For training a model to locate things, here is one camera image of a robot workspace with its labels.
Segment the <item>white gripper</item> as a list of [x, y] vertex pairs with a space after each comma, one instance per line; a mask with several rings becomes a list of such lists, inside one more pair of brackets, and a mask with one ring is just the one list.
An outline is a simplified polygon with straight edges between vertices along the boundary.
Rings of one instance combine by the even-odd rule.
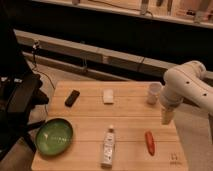
[[169, 108], [178, 107], [183, 102], [183, 97], [169, 87], [164, 87], [160, 93], [159, 101], [165, 107], [161, 110], [161, 122], [163, 125], [168, 125], [174, 116], [173, 110]]

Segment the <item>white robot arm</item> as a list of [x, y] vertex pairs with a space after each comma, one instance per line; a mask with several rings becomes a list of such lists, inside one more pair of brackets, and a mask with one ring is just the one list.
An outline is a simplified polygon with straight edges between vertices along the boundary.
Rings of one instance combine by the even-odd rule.
[[162, 123], [169, 124], [174, 110], [186, 98], [213, 116], [213, 87], [203, 81], [205, 66], [199, 61], [189, 61], [168, 69], [163, 76], [165, 85], [159, 101], [162, 105]]

